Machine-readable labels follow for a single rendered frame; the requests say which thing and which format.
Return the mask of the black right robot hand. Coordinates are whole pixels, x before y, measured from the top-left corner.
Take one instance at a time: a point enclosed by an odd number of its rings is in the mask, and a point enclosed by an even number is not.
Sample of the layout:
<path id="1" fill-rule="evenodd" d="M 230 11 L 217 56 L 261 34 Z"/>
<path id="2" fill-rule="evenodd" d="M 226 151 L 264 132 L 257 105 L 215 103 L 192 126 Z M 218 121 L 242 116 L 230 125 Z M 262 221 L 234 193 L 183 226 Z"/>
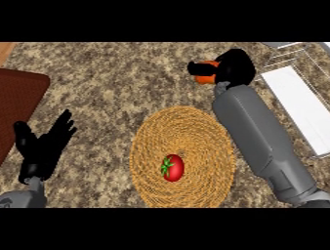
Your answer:
<path id="1" fill-rule="evenodd" d="M 215 84 L 230 82 L 229 87 L 248 85 L 255 77 L 257 69 L 251 57 L 242 49 L 230 49 L 215 59 L 218 67 L 206 63 L 190 62 L 189 73 L 201 76 L 217 74 Z"/>

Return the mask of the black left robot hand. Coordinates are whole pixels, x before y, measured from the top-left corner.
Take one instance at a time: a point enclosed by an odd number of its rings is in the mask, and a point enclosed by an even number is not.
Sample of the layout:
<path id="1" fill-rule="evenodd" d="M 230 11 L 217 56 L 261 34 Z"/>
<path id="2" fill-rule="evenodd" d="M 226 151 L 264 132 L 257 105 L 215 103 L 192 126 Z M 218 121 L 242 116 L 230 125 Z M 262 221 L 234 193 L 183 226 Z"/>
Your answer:
<path id="1" fill-rule="evenodd" d="M 65 110 L 46 134 L 35 136 L 28 123 L 18 121 L 13 125 L 16 148 L 24 157 L 19 182 L 28 184 L 32 177 L 46 181 L 53 174 L 60 155 L 78 128 L 71 119 L 72 112 Z"/>

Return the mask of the red tomato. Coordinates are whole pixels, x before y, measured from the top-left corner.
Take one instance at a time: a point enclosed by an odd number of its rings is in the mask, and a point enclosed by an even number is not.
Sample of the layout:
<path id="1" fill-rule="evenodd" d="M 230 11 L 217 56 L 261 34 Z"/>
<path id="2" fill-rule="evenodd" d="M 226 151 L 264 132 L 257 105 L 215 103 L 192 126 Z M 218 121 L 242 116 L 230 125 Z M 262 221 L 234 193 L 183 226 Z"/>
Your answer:
<path id="1" fill-rule="evenodd" d="M 184 174 L 184 162 L 177 154 L 165 157 L 162 163 L 162 176 L 170 182 L 177 182 Z"/>

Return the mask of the round woven wicker placemat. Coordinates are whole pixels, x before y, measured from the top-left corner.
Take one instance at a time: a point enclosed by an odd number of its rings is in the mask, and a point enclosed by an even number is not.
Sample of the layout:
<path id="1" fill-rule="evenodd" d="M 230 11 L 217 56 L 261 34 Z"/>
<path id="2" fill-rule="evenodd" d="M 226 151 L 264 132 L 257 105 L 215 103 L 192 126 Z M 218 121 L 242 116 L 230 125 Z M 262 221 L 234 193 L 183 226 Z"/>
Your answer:
<path id="1" fill-rule="evenodd" d="M 162 174 L 167 158 L 184 163 L 171 182 Z M 231 191 L 236 162 L 230 133 L 193 106 L 174 106 L 143 122 L 130 150 L 133 184 L 152 207 L 215 208 Z"/>

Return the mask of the dark red cutting board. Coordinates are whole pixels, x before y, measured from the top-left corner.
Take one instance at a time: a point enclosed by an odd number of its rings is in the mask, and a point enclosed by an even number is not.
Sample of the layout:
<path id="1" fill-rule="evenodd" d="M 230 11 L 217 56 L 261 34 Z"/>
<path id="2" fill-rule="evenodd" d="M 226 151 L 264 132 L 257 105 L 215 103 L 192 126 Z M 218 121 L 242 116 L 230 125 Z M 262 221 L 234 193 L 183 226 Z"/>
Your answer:
<path id="1" fill-rule="evenodd" d="M 15 144 L 16 121 L 30 121 L 50 86 L 44 74 L 0 68 L 0 166 Z"/>

